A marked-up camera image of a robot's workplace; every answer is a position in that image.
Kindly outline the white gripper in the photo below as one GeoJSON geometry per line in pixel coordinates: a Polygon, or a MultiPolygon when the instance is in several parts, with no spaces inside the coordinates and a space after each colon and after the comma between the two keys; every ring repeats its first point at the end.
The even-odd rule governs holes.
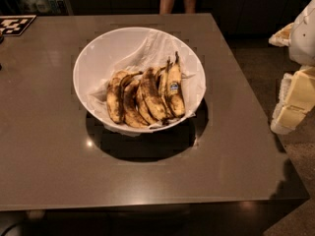
{"type": "Polygon", "coordinates": [[[271,130],[280,135],[294,131],[315,106],[315,0],[303,9],[294,23],[286,25],[269,38],[269,43],[289,46],[289,57],[302,66],[293,75],[285,73],[271,130]]]}

